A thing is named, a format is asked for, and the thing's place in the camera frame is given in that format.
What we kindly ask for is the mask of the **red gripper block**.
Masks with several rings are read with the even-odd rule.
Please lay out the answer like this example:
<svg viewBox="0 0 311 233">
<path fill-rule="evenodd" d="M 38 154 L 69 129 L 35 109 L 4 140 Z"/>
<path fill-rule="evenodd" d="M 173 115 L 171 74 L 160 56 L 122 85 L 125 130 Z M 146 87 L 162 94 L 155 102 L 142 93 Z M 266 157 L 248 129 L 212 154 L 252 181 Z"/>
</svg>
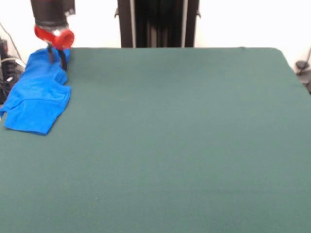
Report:
<svg viewBox="0 0 311 233">
<path fill-rule="evenodd" d="M 47 53 L 51 64 L 54 62 L 52 46 L 58 49 L 57 51 L 61 59 L 61 68 L 66 72 L 67 60 L 63 49 L 71 48 L 75 39 L 73 31 L 69 28 L 44 29 L 35 26 L 34 33 L 36 37 L 48 43 Z"/>
</svg>

